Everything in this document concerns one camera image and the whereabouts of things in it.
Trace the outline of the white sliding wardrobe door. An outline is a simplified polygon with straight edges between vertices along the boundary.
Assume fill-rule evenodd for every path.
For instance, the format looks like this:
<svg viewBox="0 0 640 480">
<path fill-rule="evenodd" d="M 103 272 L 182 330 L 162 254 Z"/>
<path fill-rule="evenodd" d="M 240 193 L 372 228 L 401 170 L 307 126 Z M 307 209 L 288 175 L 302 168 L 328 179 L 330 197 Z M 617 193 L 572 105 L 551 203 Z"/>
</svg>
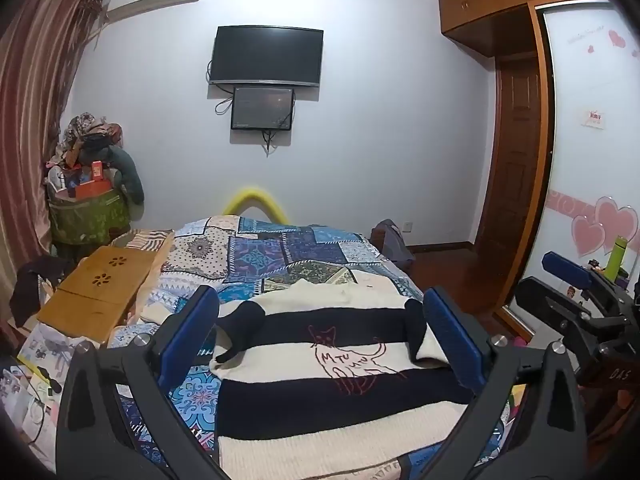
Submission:
<svg viewBox="0 0 640 480">
<path fill-rule="evenodd" d="M 617 237 L 623 269 L 639 275 L 639 43 L 609 4 L 586 1 L 541 10 L 552 69 L 552 161 L 527 275 L 560 292 L 547 252 L 606 264 Z"/>
</svg>

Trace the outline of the grey backpack on floor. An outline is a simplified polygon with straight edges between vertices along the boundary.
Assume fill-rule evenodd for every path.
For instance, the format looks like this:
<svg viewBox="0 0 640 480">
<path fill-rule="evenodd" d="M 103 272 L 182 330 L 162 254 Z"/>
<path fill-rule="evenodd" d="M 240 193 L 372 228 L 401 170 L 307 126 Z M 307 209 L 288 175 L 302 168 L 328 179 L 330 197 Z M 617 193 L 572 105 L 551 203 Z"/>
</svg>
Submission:
<svg viewBox="0 0 640 480">
<path fill-rule="evenodd" d="M 416 261 L 406 246 L 400 229 L 390 220 L 385 219 L 372 229 L 370 243 L 398 269 L 408 273 Z"/>
</svg>

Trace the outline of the green fabric storage basket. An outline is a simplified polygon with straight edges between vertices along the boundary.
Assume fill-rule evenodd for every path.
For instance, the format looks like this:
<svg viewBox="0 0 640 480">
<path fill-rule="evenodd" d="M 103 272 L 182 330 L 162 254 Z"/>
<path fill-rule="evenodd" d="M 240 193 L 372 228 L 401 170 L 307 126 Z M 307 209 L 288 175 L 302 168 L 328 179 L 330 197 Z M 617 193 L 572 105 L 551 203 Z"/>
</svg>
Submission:
<svg viewBox="0 0 640 480">
<path fill-rule="evenodd" d="M 107 245 L 130 229 L 126 198 L 116 190 L 83 200 L 49 202 L 51 233 L 66 245 Z"/>
</svg>

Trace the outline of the dark clothes pile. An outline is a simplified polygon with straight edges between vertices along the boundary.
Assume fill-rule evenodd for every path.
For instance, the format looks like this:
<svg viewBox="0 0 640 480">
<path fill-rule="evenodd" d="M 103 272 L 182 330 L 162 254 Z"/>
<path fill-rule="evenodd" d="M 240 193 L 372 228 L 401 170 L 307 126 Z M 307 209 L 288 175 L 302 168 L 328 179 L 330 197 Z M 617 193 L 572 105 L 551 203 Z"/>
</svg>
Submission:
<svg viewBox="0 0 640 480">
<path fill-rule="evenodd" d="M 42 255 L 18 269 L 9 301 L 16 327 L 23 327 L 40 310 L 39 280 L 49 281 L 56 287 L 70 273 L 72 266 L 70 260 Z"/>
</svg>

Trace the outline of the brown wooden wardrobe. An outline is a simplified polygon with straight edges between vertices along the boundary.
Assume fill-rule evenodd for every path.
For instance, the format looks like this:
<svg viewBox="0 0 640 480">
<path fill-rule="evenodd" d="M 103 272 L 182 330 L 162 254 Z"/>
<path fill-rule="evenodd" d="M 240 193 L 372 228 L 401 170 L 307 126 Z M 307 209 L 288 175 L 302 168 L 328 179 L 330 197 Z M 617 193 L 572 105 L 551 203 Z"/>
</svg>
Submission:
<svg viewBox="0 0 640 480">
<path fill-rule="evenodd" d="M 495 63 L 495 125 L 474 247 L 491 277 L 486 312 L 509 333 L 532 331 L 508 309 L 532 251 L 552 156 L 550 65 L 537 6 L 587 0 L 438 0 L 440 30 Z"/>
</svg>

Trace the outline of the blue patchwork bedspread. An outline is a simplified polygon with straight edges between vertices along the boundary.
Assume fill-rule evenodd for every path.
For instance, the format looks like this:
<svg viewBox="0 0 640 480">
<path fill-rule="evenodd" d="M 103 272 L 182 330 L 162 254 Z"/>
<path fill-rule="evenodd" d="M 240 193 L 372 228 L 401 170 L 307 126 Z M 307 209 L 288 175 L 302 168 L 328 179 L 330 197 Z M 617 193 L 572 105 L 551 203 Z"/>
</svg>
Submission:
<svg viewBox="0 0 640 480">
<path fill-rule="evenodd" d="M 423 304 L 422 292 L 410 278 L 365 238 L 328 226 L 213 216 L 175 231 L 133 230 L 120 236 L 116 245 L 154 252 L 155 260 L 138 292 L 134 317 L 114 329 L 108 341 L 111 347 L 155 333 L 202 285 L 216 290 L 219 314 L 227 302 L 287 289 L 300 281 L 367 285 Z M 220 466 L 216 408 L 221 382 L 210 369 L 217 339 L 215 326 L 183 383 L 169 397 L 198 443 Z M 368 469 L 314 479 L 414 479 L 442 442 Z"/>
</svg>

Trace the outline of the yellow foam headboard arch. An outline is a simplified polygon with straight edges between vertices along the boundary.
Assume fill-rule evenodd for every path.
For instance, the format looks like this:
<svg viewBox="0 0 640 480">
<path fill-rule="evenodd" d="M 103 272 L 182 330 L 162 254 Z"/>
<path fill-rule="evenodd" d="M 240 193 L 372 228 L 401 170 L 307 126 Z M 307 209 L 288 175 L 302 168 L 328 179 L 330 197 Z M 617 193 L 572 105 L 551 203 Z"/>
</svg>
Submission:
<svg viewBox="0 0 640 480">
<path fill-rule="evenodd" d="M 224 214 L 239 216 L 248 207 L 259 208 L 273 223 L 288 223 L 288 217 L 280 205 L 261 188 L 241 188 L 224 207 Z"/>
</svg>

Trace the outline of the orange red box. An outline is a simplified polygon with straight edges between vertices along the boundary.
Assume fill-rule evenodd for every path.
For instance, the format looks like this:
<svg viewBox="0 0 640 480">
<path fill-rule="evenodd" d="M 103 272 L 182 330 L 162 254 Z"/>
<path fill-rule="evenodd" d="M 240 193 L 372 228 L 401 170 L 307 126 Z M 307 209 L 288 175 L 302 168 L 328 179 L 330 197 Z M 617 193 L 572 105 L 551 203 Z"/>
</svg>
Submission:
<svg viewBox="0 0 640 480">
<path fill-rule="evenodd" d="M 86 200 L 110 192 L 112 188 L 109 180 L 87 181 L 76 186 L 75 197 L 78 200 Z"/>
</svg>

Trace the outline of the green water bottle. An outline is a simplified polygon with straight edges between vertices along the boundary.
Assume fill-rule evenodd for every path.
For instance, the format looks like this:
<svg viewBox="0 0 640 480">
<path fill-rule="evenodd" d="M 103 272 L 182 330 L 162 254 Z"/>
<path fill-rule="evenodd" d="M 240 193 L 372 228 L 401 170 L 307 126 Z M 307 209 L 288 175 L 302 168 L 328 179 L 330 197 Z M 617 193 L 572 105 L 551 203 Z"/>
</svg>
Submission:
<svg viewBox="0 0 640 480">
<path fill-rule="evenodd" d="M 618 272 L 620 272 L 620 267 L 623 263 L 627 244 L 628 240 L 626 240 L 625 237 L 616 237 L 612 252 L 610 253 L 610 258 L 608 258 L 608 264 L 606 265 L 604 270 L 604 276 L 611 282 L 614 282 L 616 280 Z"/>
</svg>

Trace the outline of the wooden folding lap table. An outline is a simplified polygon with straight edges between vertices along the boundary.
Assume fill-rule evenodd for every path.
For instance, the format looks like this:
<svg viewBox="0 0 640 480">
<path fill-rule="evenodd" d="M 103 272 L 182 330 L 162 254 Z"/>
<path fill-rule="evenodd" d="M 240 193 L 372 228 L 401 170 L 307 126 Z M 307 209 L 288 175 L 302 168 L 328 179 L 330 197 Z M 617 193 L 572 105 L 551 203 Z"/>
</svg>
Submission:
<svg viewBox="0 0 640 480">
<path fill-rule="evenodd" d="M 38 321 L 66 336 L 103 344 L 125 318 L 154 259 L 154 252 L 139 249 L 97 249 L 58 285 Z"/>
</svg>

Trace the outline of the small black wall monitor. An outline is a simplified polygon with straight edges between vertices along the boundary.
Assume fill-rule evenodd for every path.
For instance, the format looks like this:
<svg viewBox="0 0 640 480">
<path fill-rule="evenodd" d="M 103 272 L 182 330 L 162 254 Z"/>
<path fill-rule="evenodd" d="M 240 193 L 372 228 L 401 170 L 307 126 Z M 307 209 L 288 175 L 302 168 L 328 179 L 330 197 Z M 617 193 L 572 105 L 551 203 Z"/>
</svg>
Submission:
<svg viewBox="0 0 640 480">
<path fill-rule="evenodd" d="M 288 131 L 292 128 L 294 102 L 292 88 L 235 87 L 231 129 Z"/>
</svg>

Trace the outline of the black and white striped sweater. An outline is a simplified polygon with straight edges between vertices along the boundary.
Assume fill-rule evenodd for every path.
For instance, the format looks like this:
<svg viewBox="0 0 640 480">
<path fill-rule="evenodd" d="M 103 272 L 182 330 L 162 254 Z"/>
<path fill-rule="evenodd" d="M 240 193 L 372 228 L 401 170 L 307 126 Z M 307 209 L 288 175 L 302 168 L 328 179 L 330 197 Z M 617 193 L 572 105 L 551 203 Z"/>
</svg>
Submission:
<svg viewBox="0 0 640 480">
<path fill-rule="evenodd" d="M 224 304 L 210 369 L 233 479 L 313 479 L 442 442 L 472 400 L 420 300 L 311 284 Z"/>
</svg>

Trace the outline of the dark green plush toy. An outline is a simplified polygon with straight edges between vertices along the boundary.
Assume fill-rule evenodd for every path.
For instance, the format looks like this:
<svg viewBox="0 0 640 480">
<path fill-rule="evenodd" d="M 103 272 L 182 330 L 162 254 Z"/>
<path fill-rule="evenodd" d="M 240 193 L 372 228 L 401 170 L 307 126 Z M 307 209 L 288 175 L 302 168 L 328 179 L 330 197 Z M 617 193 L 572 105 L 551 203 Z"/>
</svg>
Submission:
<svg viewBox="0 0 640 480">
<path fill-rule="evenodd" d="M 114 177 L 116 188 L 125 191 L 130 200 L 137 206 L 144 203 L 144 191 L 138 170 L 131 156 L 118 145 L 108 148 L 107 163 L 116 170 Z"/>
</svg>

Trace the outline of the large black wall television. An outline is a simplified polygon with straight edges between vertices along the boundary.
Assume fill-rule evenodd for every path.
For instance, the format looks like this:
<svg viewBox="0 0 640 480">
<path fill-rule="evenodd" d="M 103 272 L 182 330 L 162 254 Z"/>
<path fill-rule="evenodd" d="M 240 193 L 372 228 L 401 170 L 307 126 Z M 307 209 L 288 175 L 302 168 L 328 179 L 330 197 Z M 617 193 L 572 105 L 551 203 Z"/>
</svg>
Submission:
<svg viewBox="0 0 640 480">
<path fill-rule="evenodd" d="M 324 32 L 262 25 L 219 26 L 208 66 L 211 84 L 318 87 Z"/>
</svg>

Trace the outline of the red striped curtain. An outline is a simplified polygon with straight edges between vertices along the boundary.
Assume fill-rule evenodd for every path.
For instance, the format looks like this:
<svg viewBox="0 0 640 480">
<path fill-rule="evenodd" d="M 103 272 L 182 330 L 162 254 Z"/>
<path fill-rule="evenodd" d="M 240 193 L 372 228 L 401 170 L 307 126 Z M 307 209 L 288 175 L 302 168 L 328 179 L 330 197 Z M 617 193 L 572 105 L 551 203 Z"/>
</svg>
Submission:
<svg viewBox="0 0 640 480">
<path fill-rule="evenodd" d="M 50 247 L 44 166 L 103 0 L 25 0 L 1 36 L 1 315 L 18 269 Z"/>
</svg>

